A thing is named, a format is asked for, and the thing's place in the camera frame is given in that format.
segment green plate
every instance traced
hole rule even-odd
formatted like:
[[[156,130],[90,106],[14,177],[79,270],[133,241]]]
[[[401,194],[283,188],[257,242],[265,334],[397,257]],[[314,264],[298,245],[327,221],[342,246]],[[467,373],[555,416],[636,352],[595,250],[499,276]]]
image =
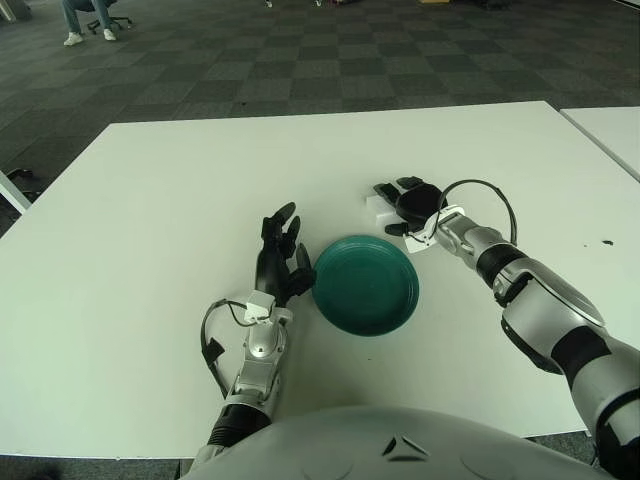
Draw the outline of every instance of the green plate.
[[[366,235],[329,246],[314,266],[313,299],[336,327],[375,336],[406,322],[418,303],[416,271],[398,248]]]

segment black wire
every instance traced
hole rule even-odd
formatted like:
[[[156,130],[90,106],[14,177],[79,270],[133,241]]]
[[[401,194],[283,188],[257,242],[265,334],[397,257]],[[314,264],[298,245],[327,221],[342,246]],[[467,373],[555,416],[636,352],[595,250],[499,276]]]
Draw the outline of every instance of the black wire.
[[[424,241],[424,240],[420,240],[420,239],[419,239],[418,237],[416,237],[413,233],[408,233],[407,235],[409,235],[411,238],[413,238],[416,242],[419,242],[419,243],[425,243],[425,241]]]
[[[593,457],[591,458],[591,461],[589,462],[589,465],[591,465],[592,467],[595,467],[597,460],[598,460],[598,447],[596,447],[594,445],[593,446]]]
[[[205,335],[205,332],[207,329],[206,328],[207,320],[209,319],[209,316],[215,309],[220,308],[224,305],[227,305],[229,307],[229,311],[231,311],[231,316],[233,317],[233,320],[241,327],[250,327],[255,324],[255,322],[242,323],[240,322],[240,320],[238,320],[238,317],[236,317],[236,312],[233,310],[232,305],[235,307],[246,309],[247,308],[246,305],[243,305],[240,302],[234,302],[233,300],[227,300],[226,298],[223,298],[222,300],[218,300],[217,302],[212,303],[209,306],[209,308],[207,308],[207,311],[204,314],[204,318],[202,319],[202,325],[200,326],[200,348],[203,352],[205,350],[205,347],[207,346],[207,338]],[[226,398],[229,393],[229,388],[225,385],[224,380],[220,375],[220,371],[217,368],[217,364],[218,362],[216,361],[210,370],[211,370],[211,373],[213,374],[214,380],[216,381],[216,383],[218,384],[218,387],[220,388],[220,392],[222,393],[222,396]]]
[[[507,197],[504,195],[504,193],[502,193],[502,191],[496,187],[495,185],[485,181],[485,180],[478,180],[475,178],[469,178],[466,180],[459,180],[457,182],[452,183],[451,185],[449,185],[447,188],[445,188],[442,193],[440,194],[440,198],[438,198],[438,211],[436,213],[436,221],[433,225],[433,229],[431,230],[431,234],[429,235],[429,239],[433,238],[433,236],[436,233],[436,230],[438,229],[438,221],[440,220],[440,211],[442,210],[442,205],[444,205],[445,200],[447,199],[447,194],[453,190],[456,187],[459,187],[460,185],[463,185],[465,183],[479,183],[480,185],[484,185],[486,187],[489,187],[491,190],[493,190],[496,195],[498,195],[498,197],[500,197],[500,200],[502,200],[502,202],[505,204],[505,206],[507,207],[507,211],[509,212],[509,224],[511,226],[511,233],[510,233],[510,242],[513,245],[518,245],[518,222],[516,221],[516,214],[513,211],[513,208],[511,208],[511,204],[509,203],[509,200],[507,200]]]

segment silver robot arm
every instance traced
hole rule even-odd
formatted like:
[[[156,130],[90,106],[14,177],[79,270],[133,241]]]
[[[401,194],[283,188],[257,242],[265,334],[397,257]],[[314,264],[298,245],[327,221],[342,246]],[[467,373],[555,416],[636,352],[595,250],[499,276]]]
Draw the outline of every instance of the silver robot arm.
[[[280,390],[280,367],[286,354],[286,327],[293,320],[286,305],[292,296],[306,292],[315,282],[304,245],[300,243],[296,248],[300,217],[294,217],[283,231],[295,208],[293,202],[288,203],[263,219],[264,245],[258,254],[255,289],[246,302],[243,322],[249,327],[243,345],[244,359],[192,470],[271,424]],[[287,260],[294,253],[297,269],[290,271]]]
[[[507,337],[538,368],[564,374],[600,465],[640,478],[640,352],[611,337],[593,304],[542,263],[459,207],[449,210],[435,240],[493,290]]]

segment white sneaker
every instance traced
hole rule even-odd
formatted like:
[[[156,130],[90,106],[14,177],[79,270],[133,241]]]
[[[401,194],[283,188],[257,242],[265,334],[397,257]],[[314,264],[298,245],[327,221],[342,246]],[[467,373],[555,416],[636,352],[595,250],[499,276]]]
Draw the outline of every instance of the white sneaker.
[[[82,43],[82,42],[84,42],[84,38],[82,38],[82,35],[75,32],[69,32],[69,38],[67,38],[64,41],[64,46],[71,47],[77,43]]]
[[[113,34],[113,32],[111,30],[106,28],[104,30],[104,39],[105,40],[109,40],[110,42],[113,42],[114,40],[116,40],[116,36]]]

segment white table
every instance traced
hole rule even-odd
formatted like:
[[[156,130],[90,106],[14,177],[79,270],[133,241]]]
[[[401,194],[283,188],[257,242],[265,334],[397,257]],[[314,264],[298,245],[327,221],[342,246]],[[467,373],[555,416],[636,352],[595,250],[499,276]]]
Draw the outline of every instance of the white table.
[[[382,236],[364,199],[406,175],[499,185],[520,247],[640,345],[640,188],[546,103],[111,125],[0,239],[0,452],[193,456],[222,404],[202,314],[251,290],[262,217],[295,200],[313,261],[346,235]],[[487,190],[450,201],[507,228]],[[475,273],[437,248],[411,261],[419,304],[391,334],[351,336],[309,295],[291,302],[280,416],[400,405],[523,436],[584,428],[564,378],[504,336]],[[213,324],[230,378],[245,332],[226,312]]]
[[[640,107],[568,108],[561,113],[640,182]]]

